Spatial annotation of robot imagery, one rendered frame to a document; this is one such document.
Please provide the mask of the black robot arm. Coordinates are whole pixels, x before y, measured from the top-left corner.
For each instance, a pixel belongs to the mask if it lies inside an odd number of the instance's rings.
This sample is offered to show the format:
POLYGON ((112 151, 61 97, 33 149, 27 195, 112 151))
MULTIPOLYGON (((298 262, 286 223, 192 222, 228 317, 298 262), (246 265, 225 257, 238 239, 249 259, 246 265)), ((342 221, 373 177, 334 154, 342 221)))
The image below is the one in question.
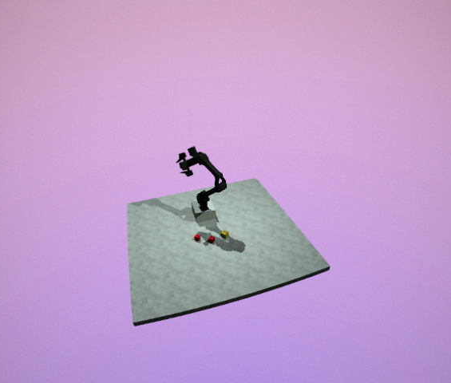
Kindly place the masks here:
MULTIPOLYGON (((190 156, 193 156, 191 158, 191 162, 192 164, 198 164, 199 165, 204 165, 211 174, 213 174, 213 176, 215 177, 215 187, 209 191, 202 191, 200 193, 197 194, 196 199, 198 204, 200 205, 199 208, 201 211, 206 211, 208 210, 208 201, 209 196, 214 194, 214 193, 218 193, 218 192, 222 192, 224 189, 227 188, 227 184, 226 184, 226 180, 223 177, 223 174, 221 172, 218 171, 218 169, 209 161, 208 156, 204 153, 204 152, 196 152, 195 147, 189 148, 188 152, 190 154, 190 156), (220 179, 222 180, 221 183, 219 183, 220 179)), ((180 164, 180 168, 182 168, 183 170, 187 170, 187 168, 190 166, 188 164, 188 160, 184 160, 179 162, 180 164)))

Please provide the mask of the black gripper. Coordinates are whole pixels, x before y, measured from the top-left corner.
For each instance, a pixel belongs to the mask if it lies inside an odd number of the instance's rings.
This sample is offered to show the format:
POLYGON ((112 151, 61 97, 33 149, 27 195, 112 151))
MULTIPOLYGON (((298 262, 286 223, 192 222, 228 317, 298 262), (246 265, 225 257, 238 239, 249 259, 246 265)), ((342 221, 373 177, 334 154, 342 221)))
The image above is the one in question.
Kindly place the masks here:
MULTIPOLYGON (((180 161, 182 161, 182 160, 186 160, 186 157, 187 157, 187 156, 186 156, 186 153, 185 153, 185 152, 179 154, 179 160, 178 160, 176 163, 178 163, 178 162, 180 162, 180 161)), ((191 167, 192 165, 194 165, 194 164, 192 164, 192 162, 191 162, 191 158, 188 159, 188 164, 190 165, 189 167, 191 167)), ((180 173, 184 173, 187 177, 193 175, 192 170, 190 170, 189 168, 187 168, 187 171, 183 171, 183 172, 180 172, 180 173)))

